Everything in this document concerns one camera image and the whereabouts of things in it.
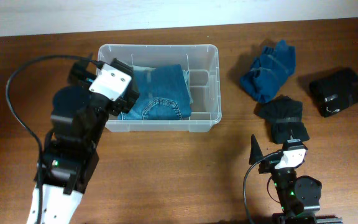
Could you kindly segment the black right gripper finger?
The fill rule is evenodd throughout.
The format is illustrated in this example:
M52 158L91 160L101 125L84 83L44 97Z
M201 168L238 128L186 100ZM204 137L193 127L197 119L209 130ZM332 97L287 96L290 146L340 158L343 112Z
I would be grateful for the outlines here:
M259 143L256 139L256 136L253 134L251 136L251 149L250 149L250 157L249 157L249 165L254 165L257 161L263 158L263 154Z
M288 151L304 149L305 145L300 139L296 139L293 132L290 131L290 138L287 140L286 148Z

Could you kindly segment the light blue jeans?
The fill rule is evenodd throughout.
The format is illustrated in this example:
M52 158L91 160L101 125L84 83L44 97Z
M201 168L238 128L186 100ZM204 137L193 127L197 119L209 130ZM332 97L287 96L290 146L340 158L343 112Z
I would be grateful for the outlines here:
M134 69L134 71L138 71L138 72L144 72L144 71L151 72L151 71L155 70L155 68L153 68L153 67L141 67L141 66L136 66L136 65L133 65L132 68ZM192 104L193 98L191 96L191 91L190 91L190 71L182 70L182 72L183 72L183 78L185 80L185 84L187 87L188 95L190 98L190 104Z

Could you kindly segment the dark blue jeans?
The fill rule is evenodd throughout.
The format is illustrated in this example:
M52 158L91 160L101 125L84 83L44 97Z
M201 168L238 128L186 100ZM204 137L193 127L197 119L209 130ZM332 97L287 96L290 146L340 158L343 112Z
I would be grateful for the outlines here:
M191 116L187 73L181 65L159 68L134 67L139 98L118 120L181 120Z

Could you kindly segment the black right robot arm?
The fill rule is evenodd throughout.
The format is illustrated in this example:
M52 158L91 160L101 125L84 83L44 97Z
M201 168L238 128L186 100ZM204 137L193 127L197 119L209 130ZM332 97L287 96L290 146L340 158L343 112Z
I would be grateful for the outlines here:
M273 223L328 224L342 223L335 216L317 217L320 210L322 183L308 175L297 176L295 169L305 162L308 148L300 139L290 138L280 150L262 154L254 135L251 136L249 165L243 180L243 197L246 198L246 181L251 170L258 166L260 174L270 174L281 206L281 213L272 215Z

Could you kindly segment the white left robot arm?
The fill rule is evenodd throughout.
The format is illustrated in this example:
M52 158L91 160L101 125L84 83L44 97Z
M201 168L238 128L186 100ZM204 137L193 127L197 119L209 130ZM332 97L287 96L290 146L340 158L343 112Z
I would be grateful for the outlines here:
M53 97L52 129L41 152L28 223L69 223L98 164L97 145L110 116L128 113L139 98L134 69L114 58L87 70L72 66Z

